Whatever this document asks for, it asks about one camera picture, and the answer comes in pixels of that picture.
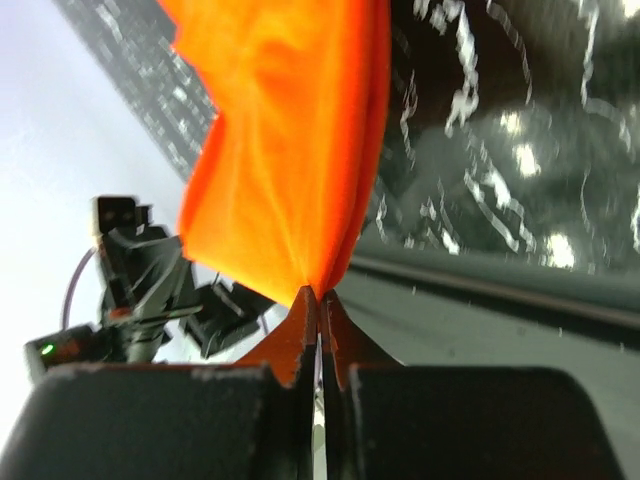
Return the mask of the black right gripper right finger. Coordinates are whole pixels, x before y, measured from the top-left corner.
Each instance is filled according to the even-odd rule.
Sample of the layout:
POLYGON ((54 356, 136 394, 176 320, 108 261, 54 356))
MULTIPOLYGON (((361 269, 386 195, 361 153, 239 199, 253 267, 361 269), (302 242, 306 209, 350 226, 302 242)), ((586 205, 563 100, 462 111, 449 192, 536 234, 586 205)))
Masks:
POLYGON ((593 402, 551 368, 405 366, 320 306, 331 479, 619 479, 593 402))

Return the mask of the orange t-shirt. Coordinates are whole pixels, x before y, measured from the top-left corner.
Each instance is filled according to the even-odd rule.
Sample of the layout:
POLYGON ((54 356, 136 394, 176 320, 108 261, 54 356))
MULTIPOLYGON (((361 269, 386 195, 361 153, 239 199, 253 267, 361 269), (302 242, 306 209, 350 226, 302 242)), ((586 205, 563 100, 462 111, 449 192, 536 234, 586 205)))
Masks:
POLYGON ((388 112, 386 1, 166 1, 216 113, 178 222, 188 258, 290 305, 344 276, 388 112))

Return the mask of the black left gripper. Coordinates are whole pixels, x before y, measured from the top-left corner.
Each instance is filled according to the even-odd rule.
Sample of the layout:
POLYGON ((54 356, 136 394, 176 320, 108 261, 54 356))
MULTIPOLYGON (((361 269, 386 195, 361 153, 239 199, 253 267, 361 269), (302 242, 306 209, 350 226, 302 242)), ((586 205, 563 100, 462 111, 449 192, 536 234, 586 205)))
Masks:
POLYGON ((257 331, 272 300, 237 282, 198 285, 180 238, 153 224, 150 206, 130 196, 98 196, 93 208, 109 360, 152 362, 172 321, 203 359, 257 331))

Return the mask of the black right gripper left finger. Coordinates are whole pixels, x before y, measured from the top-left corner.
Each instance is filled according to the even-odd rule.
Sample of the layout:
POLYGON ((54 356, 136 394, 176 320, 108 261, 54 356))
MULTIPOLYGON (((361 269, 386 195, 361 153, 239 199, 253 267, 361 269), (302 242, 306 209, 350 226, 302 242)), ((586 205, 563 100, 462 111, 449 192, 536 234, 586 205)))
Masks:
POLYGON ((30 394, 5 479, 309 479, 318 303, 225 365, 76 363, 30 394))

